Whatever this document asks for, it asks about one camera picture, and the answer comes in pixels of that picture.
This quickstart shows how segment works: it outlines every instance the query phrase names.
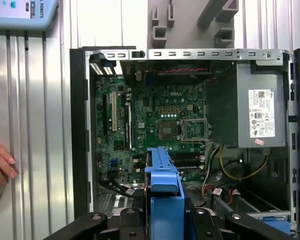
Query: green circuit board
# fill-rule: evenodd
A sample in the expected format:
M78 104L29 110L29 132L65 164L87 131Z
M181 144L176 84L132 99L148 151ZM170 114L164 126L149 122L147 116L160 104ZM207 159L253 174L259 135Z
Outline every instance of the green circuit board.
M143 79L127 84L118 76L100 78L96 89L99 176L143 183L147 148L160 146L178 161L183 181L202 179L199 162L207 140L203 82L158 86Z

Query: blue plastic part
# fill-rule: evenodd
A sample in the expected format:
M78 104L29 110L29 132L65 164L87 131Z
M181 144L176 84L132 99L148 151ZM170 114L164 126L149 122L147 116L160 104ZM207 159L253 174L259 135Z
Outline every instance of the blue plastic part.
M113 158L110 160L110 164L118 164L119 161L118 161L118 158Z
M151 240L184 240L185 194L179 172L162 147L147 151L152 155L152 166L145 168L151 175L150 191L162 193L150 198ZM176 194L164 196L164 192Z
M58 0L0 0L0 29L43 31L52 23Z
M151 174L151 192L178 193L177 168L171 164L170 156L163 147L148 148L152 154L152 166L145 168Z
M288 221L278 221L275 217L265 217L263 219L265 224L270 225L271 227L280 230L288 235L291 234L290 222Z

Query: metal wall panel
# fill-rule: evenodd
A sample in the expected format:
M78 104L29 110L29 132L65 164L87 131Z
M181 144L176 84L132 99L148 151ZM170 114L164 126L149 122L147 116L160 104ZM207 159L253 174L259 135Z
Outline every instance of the metal wall panel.
M236 48L300 48L300 0L239 8ZM60 0L45 35L0 34L0 143L19 172L0 200L0 240L40 240L74 219L69 49L143 49L147 12L147 0Z
M19 173L1 194L0 240L41 240L74 219L70 19L65 1L44 34L0 32L0 144Z

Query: dell logo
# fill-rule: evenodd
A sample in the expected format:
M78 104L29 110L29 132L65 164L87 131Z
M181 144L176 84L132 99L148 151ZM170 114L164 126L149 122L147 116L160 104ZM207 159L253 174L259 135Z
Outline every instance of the dell logo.
M180 91L171 91L170 96L182 96L182 93Z

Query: barcode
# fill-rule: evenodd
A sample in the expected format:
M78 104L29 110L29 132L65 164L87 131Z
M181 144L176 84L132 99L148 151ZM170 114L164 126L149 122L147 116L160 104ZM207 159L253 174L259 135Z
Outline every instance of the barcode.
M212 192L212 194L218 195L218 196L220 196L221 193L222 193L222 188L215 188Z

